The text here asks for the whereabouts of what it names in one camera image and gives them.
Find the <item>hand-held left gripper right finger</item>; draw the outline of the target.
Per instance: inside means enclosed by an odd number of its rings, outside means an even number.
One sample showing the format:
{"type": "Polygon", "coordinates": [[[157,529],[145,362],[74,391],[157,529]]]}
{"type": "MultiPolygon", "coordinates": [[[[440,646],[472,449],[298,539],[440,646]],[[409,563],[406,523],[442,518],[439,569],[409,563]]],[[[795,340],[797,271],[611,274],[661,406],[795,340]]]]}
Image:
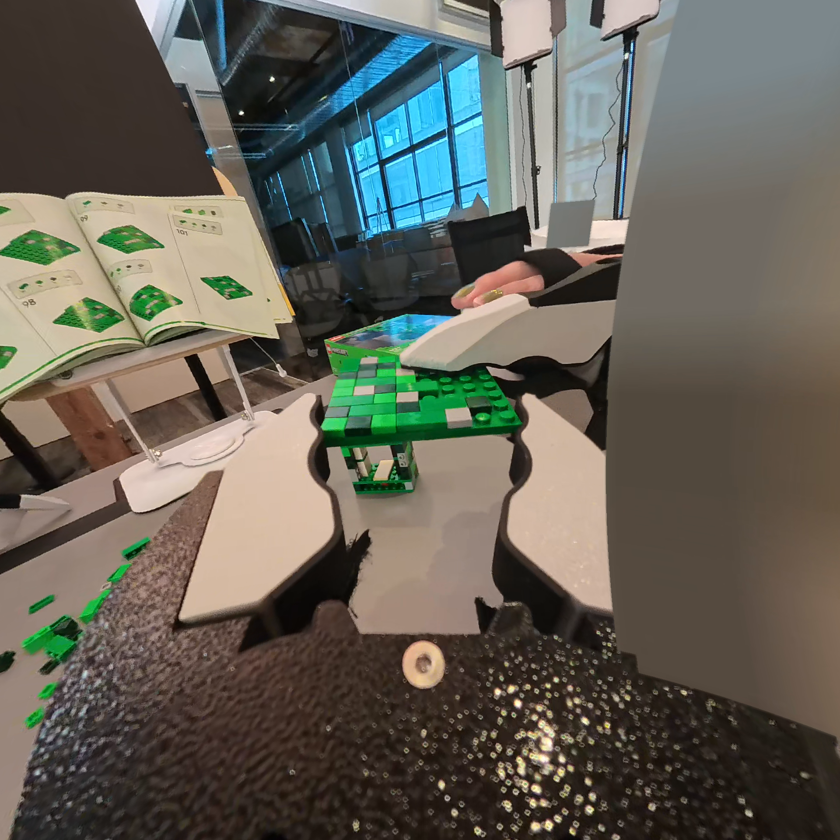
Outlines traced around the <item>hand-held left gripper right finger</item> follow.
{"type": "Polygon", "coordinates": [[[605,454],[535,395],[517,412],[492,578],[541,633],[580,636],[589,616],[613,614],[605,454]]]}

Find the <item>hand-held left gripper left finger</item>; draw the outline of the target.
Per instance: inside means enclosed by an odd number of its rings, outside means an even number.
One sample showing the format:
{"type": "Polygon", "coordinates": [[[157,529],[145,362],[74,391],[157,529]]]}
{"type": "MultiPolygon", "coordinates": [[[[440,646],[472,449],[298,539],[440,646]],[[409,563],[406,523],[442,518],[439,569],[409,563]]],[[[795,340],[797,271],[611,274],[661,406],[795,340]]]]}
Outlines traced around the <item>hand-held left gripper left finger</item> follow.
{"type": "Polygon", "coordinates": [[[299,632],[319,603],[346,601],[350,562],[328,486],[321,398],[299,397],[248,436],[224,469],[179,621],[249,617],[299,632]]]}

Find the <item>green lego baseplate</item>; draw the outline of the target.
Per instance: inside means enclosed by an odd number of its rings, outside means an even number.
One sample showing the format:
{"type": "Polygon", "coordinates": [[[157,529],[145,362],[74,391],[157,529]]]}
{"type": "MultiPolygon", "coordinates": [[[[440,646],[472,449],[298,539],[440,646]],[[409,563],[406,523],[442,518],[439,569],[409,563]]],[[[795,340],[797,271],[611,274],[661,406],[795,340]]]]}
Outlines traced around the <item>green lego baseplate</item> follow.
{"type": "Polygon", "coordinates": [[[409,369],[396,358],[346,360],[322,420],[328,446],[509,436],[522,420],[483,365],[461,371],[409,369]]]}

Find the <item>green lego tower build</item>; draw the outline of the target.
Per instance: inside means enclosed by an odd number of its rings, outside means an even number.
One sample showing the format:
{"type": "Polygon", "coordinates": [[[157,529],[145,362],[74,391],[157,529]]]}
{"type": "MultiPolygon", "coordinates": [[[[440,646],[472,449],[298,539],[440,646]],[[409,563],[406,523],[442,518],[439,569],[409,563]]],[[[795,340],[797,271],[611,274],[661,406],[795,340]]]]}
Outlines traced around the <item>green lego tower build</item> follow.
{"type": "Polygon", "coordinates": [[[416,488],[418,468],[412,442],[392,445],[392,456],[376,464],[367,448],[341,447],[341,453],[354,474],[353,489],[358,495],[405,494],[416,488]]]}

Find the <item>pile of lego pieces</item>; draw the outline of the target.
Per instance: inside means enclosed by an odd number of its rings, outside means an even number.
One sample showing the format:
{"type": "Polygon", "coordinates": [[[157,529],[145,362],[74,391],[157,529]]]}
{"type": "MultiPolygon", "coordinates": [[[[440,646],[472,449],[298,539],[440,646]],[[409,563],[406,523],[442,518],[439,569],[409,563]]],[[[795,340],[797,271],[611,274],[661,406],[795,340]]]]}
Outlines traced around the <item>pile of lego pieces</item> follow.
{"type": "Polygon", "coordinates": [[[42,654],[45,662],[38,673],[49,676],[58,667],[65,664],[75,652],[87,625],[99,614],[111,590],[121,582],[130,570],[133,561],[148,547],[150,537],[144,537],[121,551],[120,565],[101,584],[96,596],[84,606],[78,616],[63,614],[52,623],[43,625],[35,633],[26,637],[19,649],[8,649],[1,654],[1,673],[8,672],[14,666],[17,653],[26,655],[42,654]]]}

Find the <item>green lego box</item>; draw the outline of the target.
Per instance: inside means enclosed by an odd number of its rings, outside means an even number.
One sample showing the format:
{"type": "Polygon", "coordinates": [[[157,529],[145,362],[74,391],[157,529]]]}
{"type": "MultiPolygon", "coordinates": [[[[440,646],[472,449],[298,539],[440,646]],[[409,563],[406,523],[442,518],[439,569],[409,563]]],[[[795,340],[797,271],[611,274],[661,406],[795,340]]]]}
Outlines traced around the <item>green lego box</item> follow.
{"type": "Polygon", "coordinates": [[[398,360],[411,343],[450,319],[450,316],[407,313],[326,339],[324,345],[332,373],[339,374],[351,361],[367,357],[398,360]]]}

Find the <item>lego instruction booklet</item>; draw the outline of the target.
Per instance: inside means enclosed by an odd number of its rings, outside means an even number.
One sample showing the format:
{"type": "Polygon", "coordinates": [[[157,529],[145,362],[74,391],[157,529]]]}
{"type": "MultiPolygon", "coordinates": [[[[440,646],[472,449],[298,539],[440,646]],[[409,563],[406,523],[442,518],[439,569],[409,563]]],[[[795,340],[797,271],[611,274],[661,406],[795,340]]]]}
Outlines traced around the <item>lego instruction booklet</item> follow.
{"type": "Polygon", "coordinates": [[[1,195],[1,398],[210,329],[293,320],[241,196],[1,195]]]}

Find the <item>person's right hand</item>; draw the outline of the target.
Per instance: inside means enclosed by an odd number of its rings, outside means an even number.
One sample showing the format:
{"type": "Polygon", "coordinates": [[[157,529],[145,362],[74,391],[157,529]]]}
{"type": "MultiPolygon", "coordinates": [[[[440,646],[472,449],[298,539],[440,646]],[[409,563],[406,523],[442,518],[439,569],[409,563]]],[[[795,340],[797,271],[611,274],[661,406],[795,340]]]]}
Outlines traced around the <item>person's right hand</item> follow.
{"type": "Polygon", "coordinates": [[[544,288],[544,280],[535,266],[518,260],[480,276],[460,288],[451,298],[457,310],[475,308],[513,294],[527,294],[544,288]]]}

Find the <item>white book stand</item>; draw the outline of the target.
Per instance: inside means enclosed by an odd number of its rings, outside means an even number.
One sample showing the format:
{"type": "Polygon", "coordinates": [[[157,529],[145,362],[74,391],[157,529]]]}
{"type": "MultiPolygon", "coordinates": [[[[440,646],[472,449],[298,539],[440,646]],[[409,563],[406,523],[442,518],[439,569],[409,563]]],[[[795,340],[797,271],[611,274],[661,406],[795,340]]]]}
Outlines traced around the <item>white book stand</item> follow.
{"type": "Polygon", "coordinates": [[[145,456],[143,462],[124,471],[119,479],[129,507],[137,513],[158,510],[184,497],[210,472],[224,469],[243,447],[249,434],[276,424],[275,414],[252,408],[235,368],[229,345],[246,338],[245,334],[221,330],[195,332],[151,348],[133,350],[80,365],[71,371],[70,378],[60,380],[53,377],[38,381],[16,393],[14,399],[28,401],[63,396],[84,386],[104,384],[116,404],[118,415],[127,424],[145,456]],[[176,445],[161,453],[143,441],[113,381],[122,375],[146,368],[158,372],[165,362],[203,350],[219,352],[226,371],[233,378],[241,395],[243,411],[239,418],[218,430],[204,433],[192,442],[176,445]]]}

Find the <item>large paned window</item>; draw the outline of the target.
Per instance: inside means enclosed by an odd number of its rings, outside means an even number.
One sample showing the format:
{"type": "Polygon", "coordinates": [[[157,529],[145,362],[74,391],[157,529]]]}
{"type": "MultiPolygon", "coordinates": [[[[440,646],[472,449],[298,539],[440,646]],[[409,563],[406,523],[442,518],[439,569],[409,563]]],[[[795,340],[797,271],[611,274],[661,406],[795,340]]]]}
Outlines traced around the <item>large paned window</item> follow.
{"type": "Polygon", "coordinates": [[[477,54],[451,51],[342,128],[363,231],[490,205],[477,54]]]}

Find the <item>spare black white gripper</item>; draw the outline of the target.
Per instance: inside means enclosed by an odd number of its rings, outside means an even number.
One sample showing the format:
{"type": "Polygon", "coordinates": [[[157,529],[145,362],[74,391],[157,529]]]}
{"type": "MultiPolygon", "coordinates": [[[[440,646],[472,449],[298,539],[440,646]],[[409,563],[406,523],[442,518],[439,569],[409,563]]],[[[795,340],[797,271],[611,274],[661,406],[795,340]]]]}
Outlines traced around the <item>spare black white gripper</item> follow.
{"type": "Polygon", "coordinates": [[[1,494],[1,552],[16,547],[65,518],[71,504],[59,497],[1,494]]]}

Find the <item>studio light on stand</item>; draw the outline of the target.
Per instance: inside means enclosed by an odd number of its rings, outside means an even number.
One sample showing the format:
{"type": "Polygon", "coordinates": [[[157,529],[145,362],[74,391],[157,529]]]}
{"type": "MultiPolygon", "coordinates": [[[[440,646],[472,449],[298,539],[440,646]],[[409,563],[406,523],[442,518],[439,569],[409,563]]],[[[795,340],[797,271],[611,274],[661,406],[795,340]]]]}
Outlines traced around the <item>studio light on stand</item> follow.
{"type": "Polygon", "coordinates": [[[521,69],[527,103],[527,149],[530,158],[533,223],[540,227],[540,167],[537,163],[532,74],[536,61],[550,56],[566,27],[565,1],[490,1],[490,52],[505,70],[521,69]]]}
{"type": "Polygon", "coordinates": [[[659,1],[592,1],[590,26],[601,33],[601,41],[622,40],[622,64],[616,75],[618,96],[616,167],[612,218],[624,216],[627,194],[629,135],[633,112],[634,78],[638,30],[656,19],[659,1]]]}

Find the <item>wooden post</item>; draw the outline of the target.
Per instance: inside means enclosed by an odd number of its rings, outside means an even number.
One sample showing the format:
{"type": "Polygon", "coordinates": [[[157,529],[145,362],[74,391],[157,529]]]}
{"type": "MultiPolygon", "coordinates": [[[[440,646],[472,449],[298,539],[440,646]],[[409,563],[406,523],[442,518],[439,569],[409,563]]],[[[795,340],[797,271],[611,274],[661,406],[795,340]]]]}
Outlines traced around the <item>wooden post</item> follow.
{"type": "Polygon", "coordinates": [[[90,387],[48,396],[46,401],[92,470],[132,457],[130,446],[90,387]]]}

